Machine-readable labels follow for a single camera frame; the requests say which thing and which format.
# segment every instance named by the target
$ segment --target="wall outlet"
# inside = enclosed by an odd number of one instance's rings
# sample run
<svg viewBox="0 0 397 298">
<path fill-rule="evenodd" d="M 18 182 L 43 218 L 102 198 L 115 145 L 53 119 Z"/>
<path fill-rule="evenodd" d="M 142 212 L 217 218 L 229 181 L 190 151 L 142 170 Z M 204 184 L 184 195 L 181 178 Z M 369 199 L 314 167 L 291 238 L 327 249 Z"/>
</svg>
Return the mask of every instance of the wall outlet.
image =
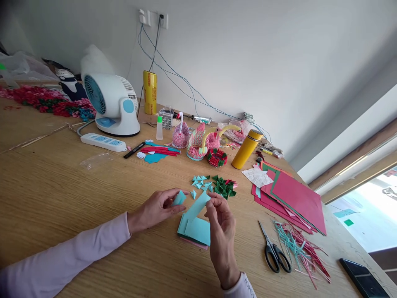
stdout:
<svg viewBox="0 0 397 298">
<path fill-rule="evenodd" d="M 143 9 L 139 9 L 139 21 L 143 24 L 143 25 L 147 25 L 149 27 L 152 27 L 151 25 L 151 16 L 150 16 L 150 10 L 143 10 Z"/>
<path fill-rule="evenodd" d="M 160 27 L 162 29 L 168 29 L 168 14 L 163 12 L 157 12 L 157 17 L 160 17 L 161 14 L 164 16 L 164 19 L 162 19 Z"/>
</svg>

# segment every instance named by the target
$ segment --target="white fan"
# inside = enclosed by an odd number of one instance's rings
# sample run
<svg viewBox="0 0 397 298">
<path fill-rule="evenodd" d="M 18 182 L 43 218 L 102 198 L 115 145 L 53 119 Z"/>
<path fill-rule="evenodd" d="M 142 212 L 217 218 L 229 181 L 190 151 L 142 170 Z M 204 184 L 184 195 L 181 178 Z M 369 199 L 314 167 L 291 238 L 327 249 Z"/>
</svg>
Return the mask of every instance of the white fan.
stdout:
<svg viewBox="0 0 397 298">
<path fill-rule="evenodd" d="M 84 88 L 97 112 L 95 122 L 101 131 L 116 137 L 132 137 L 139 133 L 138 101 L 126 79 L 114 74 L 86 73 Z"/>
</svg>

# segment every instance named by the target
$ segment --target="electrical cable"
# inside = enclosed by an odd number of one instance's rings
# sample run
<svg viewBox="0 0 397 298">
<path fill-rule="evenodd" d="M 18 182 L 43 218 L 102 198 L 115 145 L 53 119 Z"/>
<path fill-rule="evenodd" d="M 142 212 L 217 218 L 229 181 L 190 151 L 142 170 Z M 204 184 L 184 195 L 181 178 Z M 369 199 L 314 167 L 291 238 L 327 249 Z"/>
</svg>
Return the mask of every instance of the electrical cable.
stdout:
<svg viewBox="0 0 397 298">
<path fill-rule="evenodd" d="M 79 135 L 79 137 L 81 137 L 82 136 L 82 134 L 80 133 L 80 131 L 83 129 L 83 128 L 85 128 L 86 126 L 88 126 L 88 125 L 90 125 L 92 122 L 94 122 L 95 120 L 91 120 L 91 121 L 89 121 L 89 122 L 87 122 L 86 124 L 84 124 L 84 125 L 82 125 L 82 126 L 80 126 L 78 129 L 77 129 L 77 134 Z"/>
<path fill-rule="evenodd" d="M 156 51 L 157 51 L 157 42 L 158 42 L 158 39 L 160 38 L 160 21 L 161 21 L 161 19 L 163 19 L 163 18 L 164 18 L 164 16 L 163 16 L 162 14 L 158 17 L 157 34 L 156 34 L 156 45 L 154 46 L 153 59 L 152 59 L 152 64 L 150 65 L 150 68 L 149 68 L 149 72 L 152 70 L 152 67 L 153 67 L 154 56 L 155 56 Z M 143 28 L 143 24 L 142 24 L 142 26 L 141 26 L 141 31 L 139 32 L 139 35 L 141 35 L 142 28 Z M 142 88 L 141 88 L 141 95 L 140 95 L 140 97 L 139 97 L 138 113 L 136 114 L 137 116 L 139 115 L 139 110 L 141 109 L 142 93 L 143 93 L 143 84 L 142 84 Z"/>
<path fill-rule="evenodd" d="M 146 56 L 148 56 L 148 58 L 152 59 L 152 58 L 150 57 L 150 55 L 149 55 L 149 54 L 143 49 L 143 47 L 142 47 L 142 43 L 141 43 L 142 31 L 146 34 L 146 37 L 149 39 L 150 43 L 155 47 L 155 53 L 157 52 L 157 53 L 160 55 L 160 57 L 163 59 L 163 61 L 167 64 L 167 66 L 168 66 L 173 72 L 169 72 L 169 71 L 166 71 L 165 69 L 163 69 L 158 63 L 156 63 L 156 62 L 154 61 L 154 57 L 153 57 L 152 62 L 155 63 L 161 70 L 164 71 L 164 73 L 165 73 L 165 75 L 168 77 L 168 79 L 169 79 L 170 81 L 172 81 L 173 84 L 174 84 L 183 94 L 185 94 L 187 97 L 189 97 L 189 98 L 191 98 L 191 99 L 194 100 L 194 106 L 195 106 L 196 112 L 197 112 L 197 109 L 196 109 L 196 101 L 197 101 L 197 102 L 199 102 L 199 103 L 201 103 L 201 104 L 203 104 L 203 105 L 205 105 L 205 106 L 209 106 L 210 108 L 212 108 L 212 109 L 213 109 L 215 112 L 217 112 L 217 113 L 220 113 L 220 114 L 229 116 L 230 118 L 235 118 L 235 119 L 238 119 L 238 120 L 242 120 L 242 119 L 239 118 L 239 117 L 229 115 L 229 114 L 225 113 L 224 111 L 222 111 L 222 110 L 220 110 L 220 109 L 218 109 L 218 108 L 213 107 L 213 106 L 204 98 L 204 96 L 202 96 L 201 93 L 198 92 L 198 91 L 189 83 L 189 81 L 188 81 L 186 78 L 184 78 L 184 77 L 181 76 L 179 73 L 177 73 L 177 72 L 168 64 L 168 62 L 165 60 L 165 58 L 163 57 L 163 55 L 162 55 L 162 54 L 159 52 L 159 50 L 157 49 L 156 45 L 153 44 L 152 40 L 150 39 L 149 35 L 147 34 L 145 28 L 144 28 L 143 25 L 142 25 L 142 26 L 141 26 L 141 30 L 140 30 L 139 35 L 138 35 L 138 44 L 139 44 L 139 46 L 141 47 L 142 51 L 146 54 Z M 193 97 L 190 97 L 190 96 L 187 95 L 184 91 L 182 91 L 182 90 L 179 88 L 179 86 L 177 86 L 177 84 L 167 75 L 167 73 L 170 73 L 170 74 L 172 74 L 172 75 L 175 75 L 175 76 L 181 78 L 184 82 L 186 82 L 186 84 L 188 85 L 188 87 L 190 88 L 190 90 L 191 90 L 191 92 L 192 92 L 192 96 L 193 96 Z M 194 96 L 194 93 L 193 93 L 192 89 L 193 89 L 194 91 L 196 91 L 196 92 L 200 95 L 200 97 L 201 97 L 206 103 L 203 103 L 203 102 L 201 102 L 201 101 L 195 99 L 195 96 Z M 253 123 L 253 125 L 254 125 L 257 129 L 259 129 L 259 130 L 263 133 L 263 135 L 265 136 L 265 138 L 267 139 L 266 134 L 264 133 L 264 132 L 266 132 L 266 133 L 268 134 L 268 136 L 269 136 L 269 141 L 270 141 L 270 143 L 272 143 L 272 141 L 271 141 L 271 136 L 270 136 L 270 133 L 269 133 L 268 131 L 266 131 L 265 129 L 263 129 L 263 128 L 262 128 L 261 126 L 259 126 L 258 124 Z"/>
</svg>

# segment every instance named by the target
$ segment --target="pen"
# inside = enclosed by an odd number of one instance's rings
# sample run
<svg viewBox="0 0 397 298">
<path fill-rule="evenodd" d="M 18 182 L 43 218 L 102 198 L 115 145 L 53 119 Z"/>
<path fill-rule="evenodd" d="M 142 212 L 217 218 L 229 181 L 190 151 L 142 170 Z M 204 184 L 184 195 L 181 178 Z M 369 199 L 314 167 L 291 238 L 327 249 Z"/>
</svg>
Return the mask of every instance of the pen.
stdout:
<svg viewBox="0 0 397 298">
<path fill-rule="evenodd" d="M 142 142 L 140 143 L 138 146 L 136 146 L 134 149 L 132 149 L 130 152 L 128 152 L 126 155 L 124 155 L 123 157 L 125 159 L 129 158 L 131 155 L 133 155 L 135 152 L 137 152 L 139 149 L 141 149 L 143 146 L 145 146 L 146 143 Z"/>
</svg>

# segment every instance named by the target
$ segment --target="white power strip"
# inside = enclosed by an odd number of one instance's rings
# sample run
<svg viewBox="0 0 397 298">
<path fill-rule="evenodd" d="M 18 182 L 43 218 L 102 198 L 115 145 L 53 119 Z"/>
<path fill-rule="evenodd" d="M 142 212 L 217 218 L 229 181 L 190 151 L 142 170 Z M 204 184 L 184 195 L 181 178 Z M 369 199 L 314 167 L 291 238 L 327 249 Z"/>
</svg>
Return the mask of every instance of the white power strip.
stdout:
<svg viewBox="0 0 397 298">
<path fill-rule="evenodd" d="M 83 143 L 94 145 L 97 147 L 102 147 L 107 150 L 122 152 L 127 151 L 127 145 L 123 141 L 119 141 L 117 139 L 105 137 L 102 135 L 98 135 L 96 133 L 90 132 L 88 134 L 82 135 L 80 140 Z"/>
</svg>

